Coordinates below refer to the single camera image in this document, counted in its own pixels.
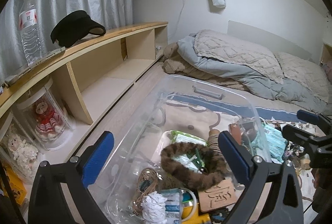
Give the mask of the brown furry headband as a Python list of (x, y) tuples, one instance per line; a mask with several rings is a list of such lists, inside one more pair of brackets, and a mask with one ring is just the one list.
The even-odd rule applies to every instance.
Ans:
[(228, 174), (223, 155), (202, 144), (175, 142), (160, 156), (163, 170), (194, 190), (207, 190)]

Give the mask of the carved wooden tag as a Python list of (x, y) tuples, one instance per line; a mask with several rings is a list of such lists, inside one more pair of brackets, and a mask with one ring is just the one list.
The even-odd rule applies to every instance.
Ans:
[(202, 212), (210, 212), (237, 202), (235, 188), (230, 178), (224, 179), (207, 190), (199, 191), (198, 196)]

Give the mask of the teal wipes pack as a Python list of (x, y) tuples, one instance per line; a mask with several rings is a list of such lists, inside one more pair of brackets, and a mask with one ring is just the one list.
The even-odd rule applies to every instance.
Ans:
[(264, 121), (261, 121), (261, 123), (269, 146), (271, 160), (277, 164), (283, 163), (282, 157), (288, 144), (287, 140), (283, 138), (280, 130)]

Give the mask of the beige quilted pillow right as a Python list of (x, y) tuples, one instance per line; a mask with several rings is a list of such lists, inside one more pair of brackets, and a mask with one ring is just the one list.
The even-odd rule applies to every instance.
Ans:
[(329, 89), (325, 72), (317, 64), (285, 52), (275, 53), (286, 78), (306, 87), (317, 98), (328, 102)]

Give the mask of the beige quilted pillow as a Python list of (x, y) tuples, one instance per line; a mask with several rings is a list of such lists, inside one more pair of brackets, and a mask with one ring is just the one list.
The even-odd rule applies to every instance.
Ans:
[(204, 29), (195, 36), (194, 50), (198, 56), (224, 63), (245, 65), (274, 82), (279, 84), (284, 82), (284, 74), (276, 57), (260, 44)]
[(285, 52), (275, 53), (286, 78), (306, 87), (317, 98), (328, 102), (329, 89), (325, 72), (317, 64)]

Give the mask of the green clothes peg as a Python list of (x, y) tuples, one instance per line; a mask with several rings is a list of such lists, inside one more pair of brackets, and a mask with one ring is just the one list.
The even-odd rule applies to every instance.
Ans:
[(204, 173), (207, 172), (207, 169), (205, 167), (205, 163), (203, 162), (200, 152), (198, 148), (195, 149), (195, 152), (193, 155), (187, 154), (187, 157), (189, 158), (189, 161), (193, 163), (193, 165), (198, 169), (198, 171)]

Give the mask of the grey blue quilt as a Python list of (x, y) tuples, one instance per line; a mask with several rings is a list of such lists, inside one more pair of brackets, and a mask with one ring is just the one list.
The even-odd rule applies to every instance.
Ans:
[(193, 36), (186, 36), (177, 44), (179, 55), (191, 66), (220, 78), (238, 81), (258, 97), (292, 103), (315, 113), (322, 113), (327, 106), (326, 102), (295, 80), (284, 78), (280, 84), (248, 66), (198, 56), (194, 51)]

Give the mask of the red dress doll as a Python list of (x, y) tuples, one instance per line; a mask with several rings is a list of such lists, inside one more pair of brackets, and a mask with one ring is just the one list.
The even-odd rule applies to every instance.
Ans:
[(36, 132), (44, 142), (57, 139), (65, 129), (62, 117), (54, 106), (46, 100), (41, 100), (36, 104), (35, 118), (37, 121)]

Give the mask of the green wet wipes pack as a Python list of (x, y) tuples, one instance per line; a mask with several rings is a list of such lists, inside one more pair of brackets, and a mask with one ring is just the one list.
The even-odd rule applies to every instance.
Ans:
[(180, 146), (178, 152), (175, 154), (175, 156), (172, 157), (172, 159), (181, 163), (184, 167), (188, 168), (189, 170), (192, 170), (196, 173), (202, 173), (198, 171), (198, 169), (193, 165), (193, 163), (189, 161), (187, 154), (193, 155), (198, 145), (206, 146), (207, 145), (206, 140), (203, 140), (202, 138), (194, 136), (192, 134), (181, 132), (179, 130), (171, 130), (170, 134), (172, 137), (171, 144)]

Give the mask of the wooden shelf unit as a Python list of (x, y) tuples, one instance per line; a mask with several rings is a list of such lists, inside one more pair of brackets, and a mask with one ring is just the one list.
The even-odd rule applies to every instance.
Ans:
[(52, 78), (77, 122), (69, 139), (46, 151), (50, 163), (67, 161), (85, 138), (136, 81), (163, 54), (168, 43), (166, 21), (109, 30), (46, 60), (22, 75), (1, 94), (1, 118), (33, 86)]

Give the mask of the clear plastic storage bin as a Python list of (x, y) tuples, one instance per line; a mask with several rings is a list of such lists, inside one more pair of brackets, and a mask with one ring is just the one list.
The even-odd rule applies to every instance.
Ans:
[(257, 164), (271, 161), (247, 98), (185, 76), (162, 79), (122, 134), (89, 187), (110, 223), (211, 223), (244, 206)]

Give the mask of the white sheep doll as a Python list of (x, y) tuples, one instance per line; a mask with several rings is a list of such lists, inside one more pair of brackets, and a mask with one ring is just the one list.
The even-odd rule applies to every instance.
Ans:
[(38, 149), (27, 143), (25, 139), (22, 140), (18, 134), (9, 135), (7, 146), (22, 172), (27, 176), (32, 176), (37, 166)]

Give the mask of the crumpled white paper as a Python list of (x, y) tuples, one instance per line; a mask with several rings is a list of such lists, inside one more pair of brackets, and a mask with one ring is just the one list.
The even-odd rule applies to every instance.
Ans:
[(162, 194), (159, 194), (157, 191), (154, 191), (142, 200), (142, 216), (144, 223), (167, 223), (166, 219), (166, 204), (167, 198), (163, 197)]

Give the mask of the beige quilted pillow left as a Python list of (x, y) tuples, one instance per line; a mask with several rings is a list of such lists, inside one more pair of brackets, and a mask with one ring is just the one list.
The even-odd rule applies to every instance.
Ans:
[(198, 56), (224, 63), (245, 65), (274, 82), (279, 84), (284, 82), (284, 74), (276, 57), (260, 44), (204, 29), (195, 36), (194, 50)]

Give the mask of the black sun visor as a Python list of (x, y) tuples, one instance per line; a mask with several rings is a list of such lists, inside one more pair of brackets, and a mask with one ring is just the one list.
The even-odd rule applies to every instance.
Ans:
[(103, 25), (91, 19), (84, 10), (74, 11), (60, 20), (51, 31), (52, 43), (60, 47), (70, 48), (88, 34), (103, 36), (106, 29)]

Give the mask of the grey curtain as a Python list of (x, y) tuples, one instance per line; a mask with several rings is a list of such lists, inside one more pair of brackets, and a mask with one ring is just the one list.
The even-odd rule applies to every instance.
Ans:
[[(8, 0), (1, 11), (1, 80), (14, 75), (27, 64), (21, 44), (19, 14), (24, 0)], [(51, 31), (66, 15), (84, 10), (105, 29), (133, 24), (133, 0), (34, 0), (37, 8), (38, 34), (43, 53), (58, 46), (51, 41)]]

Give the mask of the clear water bottle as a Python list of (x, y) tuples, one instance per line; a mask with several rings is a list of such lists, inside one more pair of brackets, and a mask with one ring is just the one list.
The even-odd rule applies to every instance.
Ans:
[(34, 0), (24, 0), (18, 16), (21, 44), (28, 65), (42, 58), (42, 47), (38, 33), (37, 9)]

